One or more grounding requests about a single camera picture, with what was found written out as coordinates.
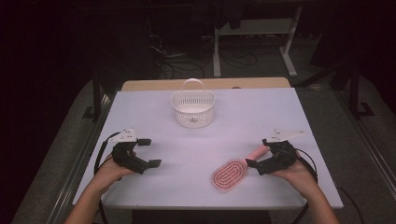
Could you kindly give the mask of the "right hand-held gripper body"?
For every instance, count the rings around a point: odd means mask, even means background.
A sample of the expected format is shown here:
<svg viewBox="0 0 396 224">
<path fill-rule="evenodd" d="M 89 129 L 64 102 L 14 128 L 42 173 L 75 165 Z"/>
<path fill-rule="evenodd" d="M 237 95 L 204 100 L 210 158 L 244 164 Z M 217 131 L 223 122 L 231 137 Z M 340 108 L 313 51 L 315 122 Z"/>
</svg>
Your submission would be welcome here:
<svg viewBox="0 0 396 224">
<path fill-rule="evenodd" d="M 272 157 L 258 162 L 260 175 L 269 175 L 292 166 L 298 158 L 296 148 L 290 139 L 305 134 L 305 131 L 274 129 L 265 139 L 270 143 L 269 151 Z"/>
</svg>

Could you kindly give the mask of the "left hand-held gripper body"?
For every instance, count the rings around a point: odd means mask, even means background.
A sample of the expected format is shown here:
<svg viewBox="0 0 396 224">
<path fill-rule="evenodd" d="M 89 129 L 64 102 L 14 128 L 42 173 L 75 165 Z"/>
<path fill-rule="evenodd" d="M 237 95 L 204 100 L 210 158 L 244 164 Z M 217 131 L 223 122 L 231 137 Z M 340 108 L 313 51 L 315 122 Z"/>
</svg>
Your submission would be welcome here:
<svg viewBox="0 0 396 224">
<path fill-rule="evenodd" d="M 134 147 L 137 146 L 137 139 L 143 138 L 138 138 L 134 128 L 129 128 L 111 136 L 109 142 L 115 143 L 111 153 L 114 162 L 142 175 L 149 168 L 149 163 L 136 156 Z"/>
</svg>

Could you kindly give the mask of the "pink hairbrush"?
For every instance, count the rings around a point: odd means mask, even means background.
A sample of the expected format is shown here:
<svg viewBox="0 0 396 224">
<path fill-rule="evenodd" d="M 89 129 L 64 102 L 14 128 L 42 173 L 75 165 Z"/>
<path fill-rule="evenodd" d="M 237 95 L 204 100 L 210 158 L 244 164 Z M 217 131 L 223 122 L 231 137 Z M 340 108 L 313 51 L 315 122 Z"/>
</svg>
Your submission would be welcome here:
<svg viewBox="0 0 396 224">
<path fill-rule="evenodd" d="M 244 159 L 231 159 L 217 169 L 212 177 L 214 187 L 221 191 L 229 191 L 236 187 L 246 176 L 247 160 L 255 161 L 269 151 L 269 147 L 261 145 L 250 152 Z"/>
</svg>

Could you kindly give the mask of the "white plastic basket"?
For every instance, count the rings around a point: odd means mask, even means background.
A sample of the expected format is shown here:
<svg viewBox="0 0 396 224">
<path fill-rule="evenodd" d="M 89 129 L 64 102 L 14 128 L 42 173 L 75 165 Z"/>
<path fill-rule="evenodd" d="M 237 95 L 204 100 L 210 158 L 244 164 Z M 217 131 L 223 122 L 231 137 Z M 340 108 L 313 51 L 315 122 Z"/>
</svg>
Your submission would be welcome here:
<svg viewBox="0 0 396 224">
<path fill-rule="evenodd" d="M 177 123 L 190 129 L 203 128 L 212 122 L 215 102 L 215 93 L 197 78 L 185 80 L 171 97 Z"/>
</svg>

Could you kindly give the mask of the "person's left hand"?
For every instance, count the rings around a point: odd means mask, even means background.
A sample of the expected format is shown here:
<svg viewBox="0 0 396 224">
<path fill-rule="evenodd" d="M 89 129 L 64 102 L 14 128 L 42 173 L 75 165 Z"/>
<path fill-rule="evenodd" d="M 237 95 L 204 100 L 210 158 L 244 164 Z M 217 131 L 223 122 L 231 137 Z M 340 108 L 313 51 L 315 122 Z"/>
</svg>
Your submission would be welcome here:
<svg viewBox="0 0 396 224">
<path fill-rule="evenodd" d="M 105 193 L 116 181 L 132 173 L 133 171 L 116 164 L 113 157 L 108 155 L 100 165 L 98 172 L 94 175 L 90 184 L 99 192 Z"/>
</svg>

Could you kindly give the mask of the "person's right hand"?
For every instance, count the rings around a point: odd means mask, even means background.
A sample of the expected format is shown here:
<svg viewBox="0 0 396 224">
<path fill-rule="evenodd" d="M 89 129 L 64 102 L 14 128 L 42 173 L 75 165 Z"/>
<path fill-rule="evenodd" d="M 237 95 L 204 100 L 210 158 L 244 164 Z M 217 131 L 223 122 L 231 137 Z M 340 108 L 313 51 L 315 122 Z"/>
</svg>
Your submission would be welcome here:
<svg viewBox="0 0 396 224">
<path fill-rule="evenodd" d="M 306 199 L 309 198 L 318 186 L 314 177 L 300 161 L 296 161 L 289 168 L 273 172 L 272 175 L 286 180 Z"/>
</svg>

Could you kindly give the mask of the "black metal stand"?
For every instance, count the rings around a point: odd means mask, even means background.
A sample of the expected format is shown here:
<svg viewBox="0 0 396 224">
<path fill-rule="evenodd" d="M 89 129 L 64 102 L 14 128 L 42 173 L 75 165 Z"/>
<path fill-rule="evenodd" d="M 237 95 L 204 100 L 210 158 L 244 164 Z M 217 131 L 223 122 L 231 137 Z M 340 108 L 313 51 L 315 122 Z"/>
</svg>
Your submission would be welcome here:
<svg viewBox="0 0 396 224">
<path fill-rule="evenodd" d="M 371 117 L 375 113 L 372 108 L 364 102 L 359 101 L 360 73 L 356 63 L 351 65 L 349 82 L 349 103 L 348 107 L 353 117 L 360 120 L 361 117 Z"/>
<path fill-rule="evenodd" d="M 84 119 L 92 119 L 93 122 L 96 122 L 101 115 L 101 105 L 102 105 L 102 87 L 100 84 L 98 72 L 94 71 L 92 75 L 92 99 L 93 103 L 91 106 L 88 106 L 85 109 L 83 114 Z"/>
</svg>

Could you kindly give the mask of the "white metal desk frame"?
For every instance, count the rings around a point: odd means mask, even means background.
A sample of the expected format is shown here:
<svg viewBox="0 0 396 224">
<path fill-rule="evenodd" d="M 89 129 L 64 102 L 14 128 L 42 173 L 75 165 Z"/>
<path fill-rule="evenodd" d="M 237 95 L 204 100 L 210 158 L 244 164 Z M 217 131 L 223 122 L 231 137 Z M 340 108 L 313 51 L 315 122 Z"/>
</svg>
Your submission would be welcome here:
<svg viewBox="0 0 396 224">
<path fill-rule="evenodd" d="M 286 19 L 242 20 L 241 26 L 232 29 L 228 24 L 214 32 L 213 69 L 214 77 L 221 77 L 219 60 L 219 38 L 225 35 L 286 35 L 285 44 L 279 48 L 280 55 L 290 77 L 297 77 L 296 69 L 289 56 L 289 50 L 294 38 L 303 8 L 297 7 L 294 15 Z"/>
</svg>

